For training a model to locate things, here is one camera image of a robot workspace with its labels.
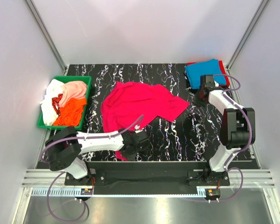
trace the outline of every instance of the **black marble surface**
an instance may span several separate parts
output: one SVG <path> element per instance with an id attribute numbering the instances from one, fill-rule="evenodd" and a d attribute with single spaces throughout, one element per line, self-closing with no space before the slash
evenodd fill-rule
<path id="1" fill-rule="evenodd" d="M 70 65 L 68 76 L 91 76 L 92 89 L 86 108 L 82 132 L 102 133 L 100 107 L 116 81 L 142 82 L 165 86 L 174 96 L 190 102 L 190 106 L 174 121 L 157 117 L 145 128 L 152 147 L 140 152 L 137 161 L 204 161 L 219 146 L 221 115 L 212 106 L 197 107 L 192 103 L 196 91 L 184 76 L 185 64 L 80 64 Z M 119 161 L 113 151 L 83 154 L 86 161 Z M 247 150 L 235 160 L 250 160 Z"/>

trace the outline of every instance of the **blue folded cloth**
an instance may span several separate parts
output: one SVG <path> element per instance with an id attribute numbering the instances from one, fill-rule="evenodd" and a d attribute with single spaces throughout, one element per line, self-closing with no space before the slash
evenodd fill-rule
<path id="1" fill-rule="evenodd" d="M 219 66 L 219 60 L 211 59 L 207 62 L 200 62 L 186 66 L 186 74 L 191 84 L 191 88 L 196 90 L 200 87 L 200 76 L 222 74 Z M 219 85 L 226 85 L 224 76 L 215 76 L 214 80 Z"/>

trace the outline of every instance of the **orange cloth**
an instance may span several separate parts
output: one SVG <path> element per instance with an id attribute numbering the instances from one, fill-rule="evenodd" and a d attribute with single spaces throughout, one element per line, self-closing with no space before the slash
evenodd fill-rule
<path id="1" fill-rule="evenodd" d="M 86 99 L 70 99 L 65 107 L 60 108 L 60 116 L 54 122 L 54 126 L 78 126 L 82 117 L 83 108 L 87 104 Z"/>

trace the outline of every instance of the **light pink cloth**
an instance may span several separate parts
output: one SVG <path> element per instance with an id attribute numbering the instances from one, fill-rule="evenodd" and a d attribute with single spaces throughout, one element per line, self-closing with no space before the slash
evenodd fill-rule
<path id="1" fill-rule="evenodd" d="M 157 116 L 173 122 L 188 106 L 189 102 L 173 96 L 164 86 L 117 82 L 102 103 L 104 132 L 126 128 L 142 114 L 140 129 Z M 118 159 L 127 160 L 120 151 L 115 154 Z"/>
<path id="2" fill-rule="evenodd" d="M 64 107 L 71 98 L 83 99 L 86 94 L 87 85 L 82 81 L 72 81 L 61 86 L 63 90 L 60 107 Z"/>

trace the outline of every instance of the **metal floor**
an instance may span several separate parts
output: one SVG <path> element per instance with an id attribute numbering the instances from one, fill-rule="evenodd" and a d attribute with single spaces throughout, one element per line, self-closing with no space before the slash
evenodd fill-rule
<path id="1" fill-rule="evenodd" d="M 224 198 L 231 189 L 222 189 Z M 52 209 L 69 197 L 51 197 Z M 237 197 L 224 203 L 201 203 L 198 198 L 91 198 L 87 201 L 89 216 L 81 224 L 272 224 L 264 193 L 260 189 L 242 189 Z M 55 214 L 63 219 L 78 217 L 83 206 L 70 202 Z M 46 198 L 33 196 L 25 217 L 25 224 L 58 224 L 47 215 Z"/>

